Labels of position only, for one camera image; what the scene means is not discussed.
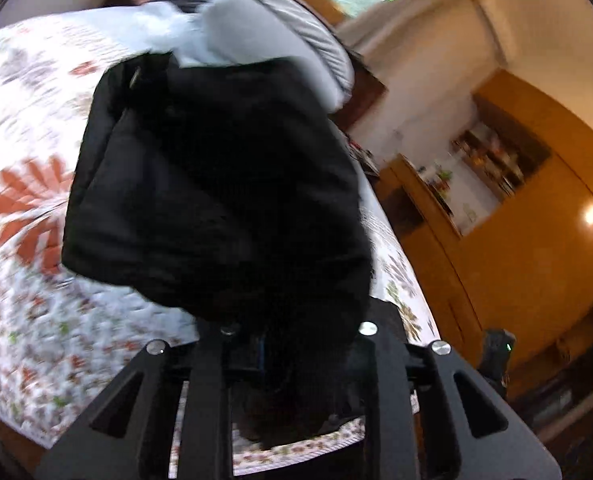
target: white bedsheet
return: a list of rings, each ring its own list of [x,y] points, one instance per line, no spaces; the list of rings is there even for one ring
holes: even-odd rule
[[[0,418],[46,447],[147,341],[196,339],[189,314],[59,266],[71,172],[96,84],[121,59],[174,48],[157,36],[171,27],[139,9],[102,9],[0,30]],[[364,178],[362,197],[375,260],[371,294],[397,305],[411,342],[427,344],[438,338],[432,314]],[[235,474],[301,462],[362,437],[354,421],[312,441],[241,448]]]

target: bedspread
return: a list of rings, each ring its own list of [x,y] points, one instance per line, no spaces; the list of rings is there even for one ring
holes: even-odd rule
[[[60,266],[94,89],[105,69],[139,53],[80,17],[33,18],[0,30],[0,419],[45,447],[150,339],[178,345],[197,338],[190,314]],[[427,344],[438,337],[430,309],[365,179],[362,186],[371,294],[397,306],[411,342]],[[234,471],[301,462],[362,437],[356,420],[273,450],[235,441]]]

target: mattress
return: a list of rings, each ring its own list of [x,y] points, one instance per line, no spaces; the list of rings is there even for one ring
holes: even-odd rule
[[[97,82],[112,64],[162,48],[143,28],[114,22],[110,12],[123,10],[104,10],[0,30],[0,419],[45,447],[149,340],[197,339],[190,314],[60,266],[72,171]],[[390,301],[409,340],[425,345],[439,334],[419,283],[365,178],[361,194],[371,295]],[[302,462],[362,438],[361,420],[272,450],[235,431],[234,472]],[[173,449],[172,476],[175,459]]]

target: shelf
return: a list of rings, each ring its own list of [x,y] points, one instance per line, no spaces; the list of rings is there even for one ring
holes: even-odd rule
[[[512,196],[501,189],[501,186],[491,179],[491,177],[485,173],[485,170],[481,166],[477,166],[475,163],[473,163],[470,157],[464,156],[461,160],[463,160],[468,168],[474,171],[475,175],[486,185],[490,191],[493,192],[493,195],[496,196],[499,201],[503,202],[509,196]]]

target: light blue fabric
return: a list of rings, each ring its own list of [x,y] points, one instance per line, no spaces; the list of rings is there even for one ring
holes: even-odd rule
[[[303,19],[305,25],[294,28],[294,23],[286,24],[285,8],[289,9],[285,0],[209,0],[195,14],[184,14],[171,3],[152,2],[140,7],[82,10],[67,16],[96,27],[136,52],[172,51],[183,67],[289,57],[302,70],[323,108],[328,112],[340,109],[352,87],[350,59],[333,35],[302,7],[302,13],[290,14],[290,20]]]

